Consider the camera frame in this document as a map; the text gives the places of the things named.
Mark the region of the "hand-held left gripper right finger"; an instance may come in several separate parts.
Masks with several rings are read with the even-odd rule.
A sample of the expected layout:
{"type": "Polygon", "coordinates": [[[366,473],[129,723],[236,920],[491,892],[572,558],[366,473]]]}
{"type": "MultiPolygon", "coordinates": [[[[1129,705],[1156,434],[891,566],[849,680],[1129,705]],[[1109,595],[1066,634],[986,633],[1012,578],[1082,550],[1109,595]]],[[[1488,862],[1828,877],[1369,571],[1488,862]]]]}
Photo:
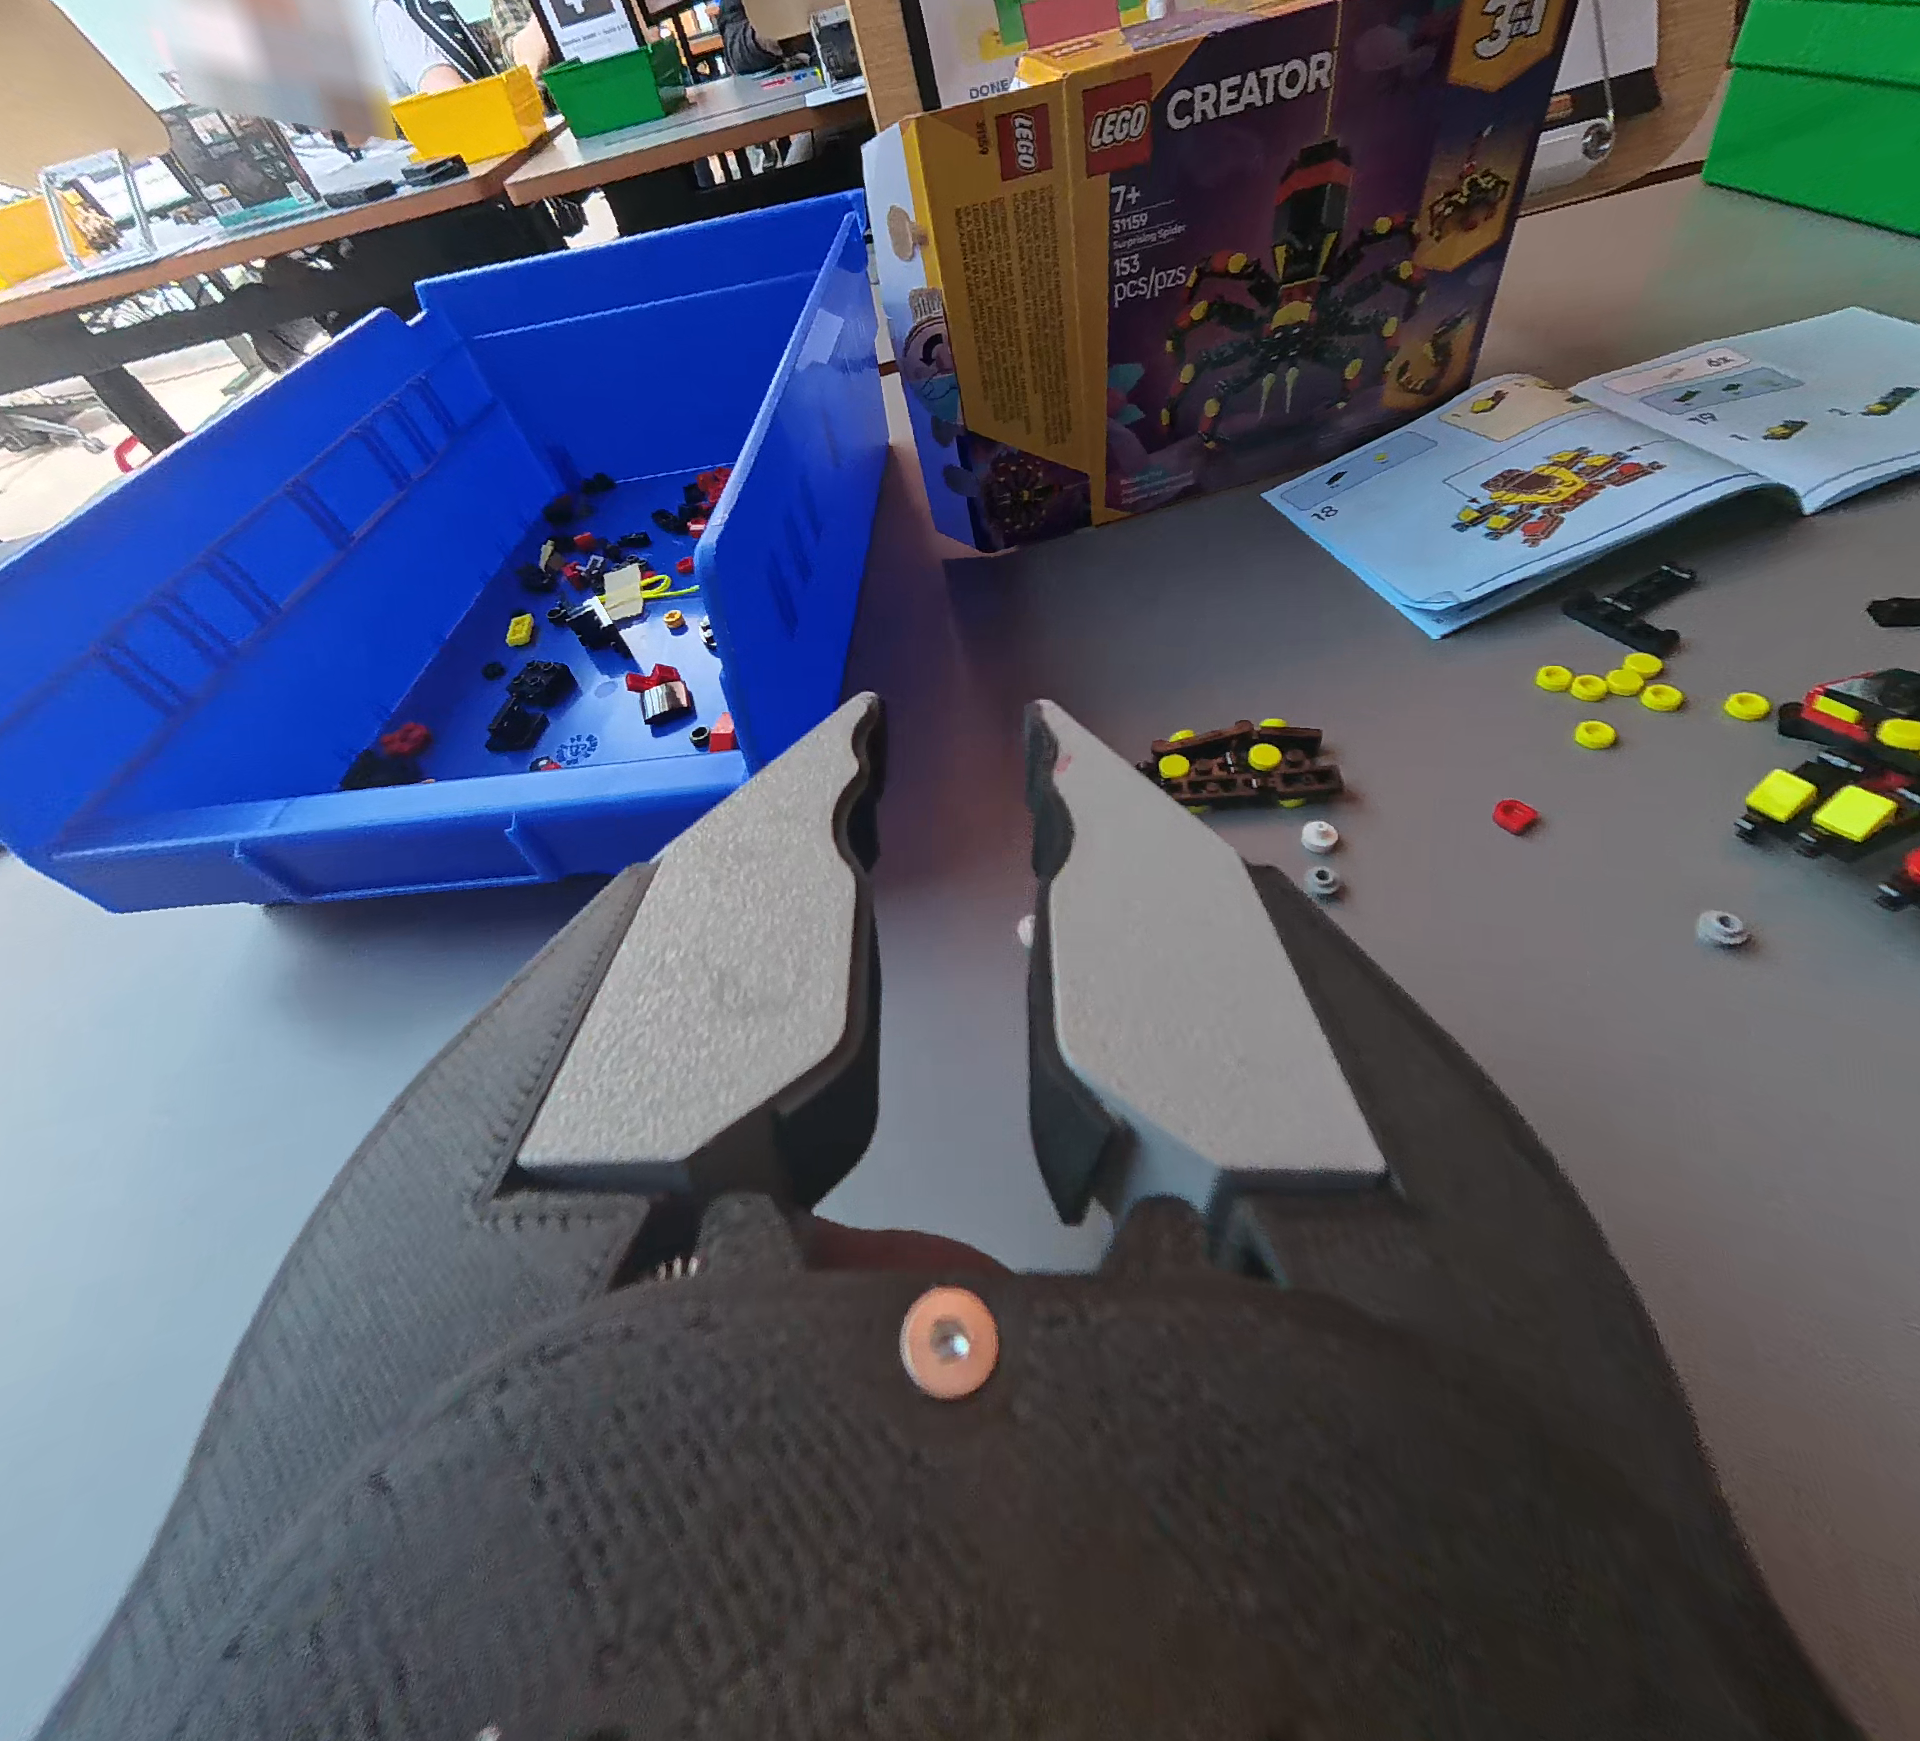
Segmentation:
{"type": "Polygon", "coordinates": [[[1027,707],[1029,1132],[1057,1217],[1355,1196],[1389,1161],[1250,867],[1059,705],[1027,707]]]}

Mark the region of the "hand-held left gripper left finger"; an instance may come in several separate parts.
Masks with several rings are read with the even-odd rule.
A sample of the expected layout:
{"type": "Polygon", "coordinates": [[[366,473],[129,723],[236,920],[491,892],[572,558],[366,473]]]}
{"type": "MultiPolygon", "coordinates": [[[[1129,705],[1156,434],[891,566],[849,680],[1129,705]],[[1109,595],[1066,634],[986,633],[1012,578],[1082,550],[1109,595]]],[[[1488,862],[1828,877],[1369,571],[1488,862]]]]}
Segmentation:
{"type": "Polygon", "coordinates": [[[517,1154],[575,1192],[818,1207],[878,1129],[883,705],[854,697],[641,868],[517,1154]]]}

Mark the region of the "black lego leg assembly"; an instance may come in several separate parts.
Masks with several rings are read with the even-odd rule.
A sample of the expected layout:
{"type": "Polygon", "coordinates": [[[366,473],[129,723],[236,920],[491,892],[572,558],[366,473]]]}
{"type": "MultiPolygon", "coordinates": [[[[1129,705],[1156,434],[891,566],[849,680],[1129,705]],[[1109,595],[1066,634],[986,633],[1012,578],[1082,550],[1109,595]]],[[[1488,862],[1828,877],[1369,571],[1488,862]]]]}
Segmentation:
{"type": "Polygon", "coordinates": [[[1190,813],[1304,808],[1347,794],[1318,727],[1280,718],[1182,729],[1156,741],[1138,772],[1190,813]]]}

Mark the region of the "pile of loose lego pieces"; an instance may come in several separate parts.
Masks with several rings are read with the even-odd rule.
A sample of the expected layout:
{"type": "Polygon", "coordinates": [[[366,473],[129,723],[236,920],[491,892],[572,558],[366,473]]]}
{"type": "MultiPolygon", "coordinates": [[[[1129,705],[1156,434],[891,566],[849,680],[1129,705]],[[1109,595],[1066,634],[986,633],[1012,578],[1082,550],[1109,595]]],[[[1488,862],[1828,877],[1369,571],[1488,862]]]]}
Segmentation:
{"type": "Polygon", "coordinates": [[[344,790],[741,752],[696,543],[731,463],[555,497],[344,790]]]}

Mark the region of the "black yellow lego spider body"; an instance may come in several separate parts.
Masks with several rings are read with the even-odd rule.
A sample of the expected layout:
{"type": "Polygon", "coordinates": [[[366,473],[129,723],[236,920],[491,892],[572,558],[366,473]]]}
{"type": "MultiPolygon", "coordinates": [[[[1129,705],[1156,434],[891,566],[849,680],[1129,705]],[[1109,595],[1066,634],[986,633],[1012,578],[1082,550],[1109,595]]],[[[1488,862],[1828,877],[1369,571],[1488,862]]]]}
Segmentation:
{"type": "Polygon", "coordinates": [[[1884,669],[1817,685],[1775,710],[1806,761],[1771,768],[1743,797],[1734,832],[1833,864],[1884,861],[1875,900],[1918,908],[1918,672],[1884,669]]]}

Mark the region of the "purple yellow lego set box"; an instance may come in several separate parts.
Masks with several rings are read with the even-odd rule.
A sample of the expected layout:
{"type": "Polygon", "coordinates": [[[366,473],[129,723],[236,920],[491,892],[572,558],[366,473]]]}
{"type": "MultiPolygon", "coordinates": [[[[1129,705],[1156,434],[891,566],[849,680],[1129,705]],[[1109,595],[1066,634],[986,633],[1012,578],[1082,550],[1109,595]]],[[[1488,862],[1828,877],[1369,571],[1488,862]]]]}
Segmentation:
{"type": "Polygon", "coordinates": [[[999,554],[1286,479],[1464,386],[1577,6],[1235,0],[882,132],[935,531],[999,554]]]}

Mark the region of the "cluster of yellow round tiles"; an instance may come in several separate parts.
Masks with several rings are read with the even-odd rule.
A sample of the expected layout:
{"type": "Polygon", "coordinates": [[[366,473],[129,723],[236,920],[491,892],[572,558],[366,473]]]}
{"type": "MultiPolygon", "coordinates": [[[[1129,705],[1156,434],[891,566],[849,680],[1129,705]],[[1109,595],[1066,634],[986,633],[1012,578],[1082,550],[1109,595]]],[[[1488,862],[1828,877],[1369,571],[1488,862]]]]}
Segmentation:
{"type": "Polygon", "coordinates": [[[1542,665],[1532,677],[1532,689],[1575,710],[1568,739],[1583,752],[1619,747],[1619,721],[1609,710],[1668,718],[1693,709],[1690,693],[1668,679],[1668,663],[1645,650],[1624,654],[1604,672],[1542,665]]]}

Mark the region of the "blue plastic bin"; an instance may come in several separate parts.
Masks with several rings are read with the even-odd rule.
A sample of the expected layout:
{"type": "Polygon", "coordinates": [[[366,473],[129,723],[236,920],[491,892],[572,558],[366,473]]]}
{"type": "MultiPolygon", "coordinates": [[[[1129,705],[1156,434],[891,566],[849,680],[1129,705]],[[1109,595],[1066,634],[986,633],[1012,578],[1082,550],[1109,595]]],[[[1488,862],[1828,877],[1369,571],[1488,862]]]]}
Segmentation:
{"type": "Polygon", "coordinates": [[[4,565],[4,850],[108,914],[651,858],[839,707],[889,432],[837,192],[432,282],[4,565]],[[344,790],[588,476],[731,463],[695,547],[741,752],[344,790]]]}

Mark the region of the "light blue instruction booklet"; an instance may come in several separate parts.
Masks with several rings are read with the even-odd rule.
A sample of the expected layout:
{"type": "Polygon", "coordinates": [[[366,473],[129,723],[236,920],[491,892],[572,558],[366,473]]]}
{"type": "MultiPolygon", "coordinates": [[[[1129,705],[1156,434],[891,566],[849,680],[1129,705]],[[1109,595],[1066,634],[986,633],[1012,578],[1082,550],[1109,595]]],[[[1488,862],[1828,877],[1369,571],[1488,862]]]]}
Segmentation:
{"type": "Polygon", "coordinates": [[[1861,307],[1555,388],[1506,374],[1264,494],[1429,640],[1729,499],[1918,467],[1918,327],[1861,307]]]}

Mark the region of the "wooden edged desk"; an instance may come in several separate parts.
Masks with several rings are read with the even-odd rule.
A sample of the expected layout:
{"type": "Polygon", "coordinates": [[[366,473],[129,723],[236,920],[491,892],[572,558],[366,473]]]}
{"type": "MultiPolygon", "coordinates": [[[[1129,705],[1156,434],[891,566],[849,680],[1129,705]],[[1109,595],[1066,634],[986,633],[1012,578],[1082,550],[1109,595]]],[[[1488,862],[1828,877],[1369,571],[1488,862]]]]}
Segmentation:
{"type": "Polygon", "coordinates": [[[724,76],[688,91],[681,111],[578,138],[565,130],[505,185],[519,208],[601,192],[622,239],[776,208],[861,187],[861,149],[878,132],[865,92],[810,102],[802,76],[724,76]],[[696,166],[755,145],[811,138],[814,152],[763,174],[699,182],[696,166]]]}
{"type": "Polygon", "coordinates": [[[512,172],[559,137],[462,179],[7,289],[3,393],[80,382],[159,456],[185,432],[134,378],[138,361],[300,320],[350,329],[382,305],[408,322],[422,285],[562,249],[547,210],[508,192],[512,172]]]}

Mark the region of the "small green plastic bin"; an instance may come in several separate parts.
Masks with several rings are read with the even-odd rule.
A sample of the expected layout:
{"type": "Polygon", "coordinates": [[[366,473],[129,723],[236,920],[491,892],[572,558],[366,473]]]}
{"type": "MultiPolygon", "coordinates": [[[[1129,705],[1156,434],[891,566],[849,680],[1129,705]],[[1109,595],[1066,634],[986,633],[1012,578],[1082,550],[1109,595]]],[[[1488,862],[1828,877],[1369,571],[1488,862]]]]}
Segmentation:
{"type": "Polygon", "coordinates": [[[543,86],[578,141],[659,122],[687,101],[685,61],[675,40],[588,62],[555,62],[543,86]]]}

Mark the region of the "yellow plastic bin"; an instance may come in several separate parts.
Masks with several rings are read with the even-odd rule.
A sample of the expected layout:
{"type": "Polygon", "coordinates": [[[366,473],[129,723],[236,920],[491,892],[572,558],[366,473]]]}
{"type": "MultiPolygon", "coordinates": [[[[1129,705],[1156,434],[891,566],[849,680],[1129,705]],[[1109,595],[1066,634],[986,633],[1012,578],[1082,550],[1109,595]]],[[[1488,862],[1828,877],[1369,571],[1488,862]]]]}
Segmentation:
{"type": "Polygon", "coordinates": [[[496,161],[549,137],[536,76],[524,67],[392,102],[400,135],[426,161],[458,157],[467,166],[496,161]]]}

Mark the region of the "clear acrylic box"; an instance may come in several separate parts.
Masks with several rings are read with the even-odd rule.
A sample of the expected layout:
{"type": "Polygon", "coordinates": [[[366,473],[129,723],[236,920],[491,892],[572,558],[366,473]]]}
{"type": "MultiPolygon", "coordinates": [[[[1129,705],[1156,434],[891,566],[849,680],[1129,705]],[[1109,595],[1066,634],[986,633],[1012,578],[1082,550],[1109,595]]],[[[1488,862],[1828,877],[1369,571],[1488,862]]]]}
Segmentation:
{"type": "Polygon", "coordinates": [[[153,220],[134,166],[120,149],[105,149],[38,170],[43,195],[64,263],[120,266],[156,253],[153,220]]]}

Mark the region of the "large green plastic bin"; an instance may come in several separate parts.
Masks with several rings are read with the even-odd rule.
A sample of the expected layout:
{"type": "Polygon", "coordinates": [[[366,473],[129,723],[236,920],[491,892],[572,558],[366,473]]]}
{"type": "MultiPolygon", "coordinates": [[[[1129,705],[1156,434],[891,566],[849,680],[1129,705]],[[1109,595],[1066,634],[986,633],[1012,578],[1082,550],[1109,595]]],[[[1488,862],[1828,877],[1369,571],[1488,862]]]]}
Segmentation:
{"type": "Polygon", "coordinates": [[[1918,0],[1747,0],[1707,185],[1918,235],[1918,0]]]}

